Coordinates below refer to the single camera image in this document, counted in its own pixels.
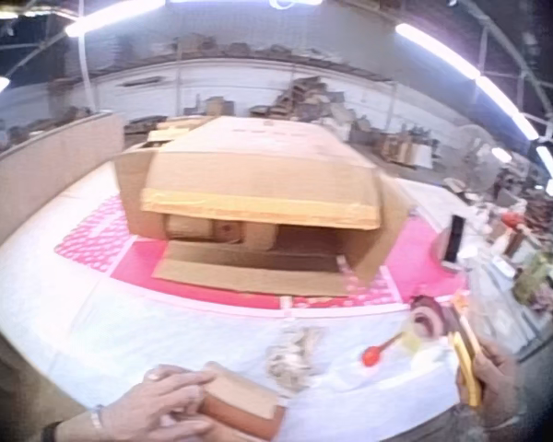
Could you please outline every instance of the open cardboard box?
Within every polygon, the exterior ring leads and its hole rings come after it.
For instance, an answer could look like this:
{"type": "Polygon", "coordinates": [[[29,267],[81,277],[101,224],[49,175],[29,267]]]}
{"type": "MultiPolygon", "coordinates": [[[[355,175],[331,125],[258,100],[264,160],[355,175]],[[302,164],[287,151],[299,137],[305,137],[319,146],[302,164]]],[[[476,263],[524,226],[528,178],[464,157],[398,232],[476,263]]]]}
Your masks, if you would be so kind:
{"type": "Polygon", "coordinates": [[[413,205],[300,122],[219,117],[115,167],[129,230],[170,240],[156,277],[242,292],[345,296],[338,258],[371,281],[413,205]]]}

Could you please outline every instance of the bracelet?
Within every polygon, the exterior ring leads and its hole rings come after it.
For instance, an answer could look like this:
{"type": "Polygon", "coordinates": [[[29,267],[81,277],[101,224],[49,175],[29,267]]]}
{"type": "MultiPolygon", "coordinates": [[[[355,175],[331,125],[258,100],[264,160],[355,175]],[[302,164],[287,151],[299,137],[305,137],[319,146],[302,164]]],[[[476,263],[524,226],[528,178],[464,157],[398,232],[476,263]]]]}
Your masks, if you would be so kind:
{"type": "Polygon", "coordinates": [[[104,407],[102,405],[97,405],[90,410],[90,421],[92,421],[92,425],[99,432],[99,434],[105,438],[106,431],[104,430],[104,424],[102,423],[102,417],[100,416],[103,408],[104,407]]]}
{"type": "Polygon", "coordinates": [[[55,442],[55,430],[61,422],[54,422],[43,428],[41,431],[41,442],[55,442]]]}

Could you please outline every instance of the pink mat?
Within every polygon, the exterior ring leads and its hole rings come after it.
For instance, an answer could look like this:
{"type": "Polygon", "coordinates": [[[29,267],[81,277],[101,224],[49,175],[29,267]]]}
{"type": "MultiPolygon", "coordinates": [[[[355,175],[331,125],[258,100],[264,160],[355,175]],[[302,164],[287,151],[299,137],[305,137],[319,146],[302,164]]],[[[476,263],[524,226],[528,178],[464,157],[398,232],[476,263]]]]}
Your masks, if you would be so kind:
{"type": "MultiPolygon", "coordinates": [[[[446,296],[465,287],[465,276],[450,273],[432,258],[430,247],[436,232],[422,218],[411,217],[379,274],[369,286],[361,286],[348,269],[347,296],[294,297],[295,308],[357,308],[407,302],[426,293],[446,296]]],[[[124,211],[117,197],[104,202],[67,235],[55,251],[111,277],[132,285],[177,297],[245,308],[279,309],[280,298],[210,287],[177,284],[151,277],[166,247],[165,241],[137,238],[130,243],[124,211]]]]}

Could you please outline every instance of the person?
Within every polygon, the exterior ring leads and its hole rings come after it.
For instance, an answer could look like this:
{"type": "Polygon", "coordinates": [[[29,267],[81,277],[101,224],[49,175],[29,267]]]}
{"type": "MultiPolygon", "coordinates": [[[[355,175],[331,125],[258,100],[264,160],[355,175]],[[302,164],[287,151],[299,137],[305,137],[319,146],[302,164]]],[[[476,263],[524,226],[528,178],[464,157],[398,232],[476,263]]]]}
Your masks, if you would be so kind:
{"type": "Polygon", "coordinates": [[[492,341],[478,338],[482,352],[473,360],[473,373],[482,387],[482,401],[478,410],[466,404],[469,392],[461,369],[457,370],[456,384],[462,405],[456,414],[463,422],[454,435],[458,441],[521,440],[521,398],[518,390],[518,364],[513,355],[492,341]]]}
{"type": "MultiPolygon", "coordinates": [[[[444,428],[450,434],[442,440],[519,440],[513,431],[519,414],[516,362],[497,344],[486,340],[481,344],[483,354],[475,357],[473,370],[483,385],[482,405],[476,411],[457,407],[453,424],[444,428]]],[[[204,442],[231,442],[233,434],[227,427],[197,414],[203,386],[213,378],[211,373],[158,366],[118,401],[48,425],[32,442],[175,442],[193,436],[204,442]]],[[[460,371],[456,385],[466,404],[468,392],[460,371]]]]}
{"type": "Polygon", "coordinates": [[[196,412],[202,386],[213,378],[212,373],[158,366],[118,401],[47,425],[30,442],[174,442],[202,436],[214,423],[196,412]]]}

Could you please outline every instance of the hand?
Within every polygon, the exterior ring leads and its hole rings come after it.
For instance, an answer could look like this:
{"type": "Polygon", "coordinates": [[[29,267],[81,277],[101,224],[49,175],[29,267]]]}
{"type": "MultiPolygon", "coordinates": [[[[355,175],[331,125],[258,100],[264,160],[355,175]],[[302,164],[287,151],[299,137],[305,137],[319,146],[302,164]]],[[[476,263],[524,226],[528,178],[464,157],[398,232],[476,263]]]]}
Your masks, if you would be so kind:
{"type": "Polygon", "coordinates": [[[177,422],[171,413],[193,415],[213,379],[206,372],[187,372],[176,366],[159,366],[118,401],[102,409],[107,436],[115,442],[174,442],[209,431],[212,424],[196,419],[177,422]]]}
{"type": "MultiPolygon", "coordinates": [[[[479,338],[482,353],[473,361],[473,373],[482,384],[480,414],[486,427],[508,421],[518,413],[516,389],[518,366],[514,357],[498,344],[479,338]]],[[[457,372],[461,402],[468,402],[468,391],[461,369],[457,372]]]]}

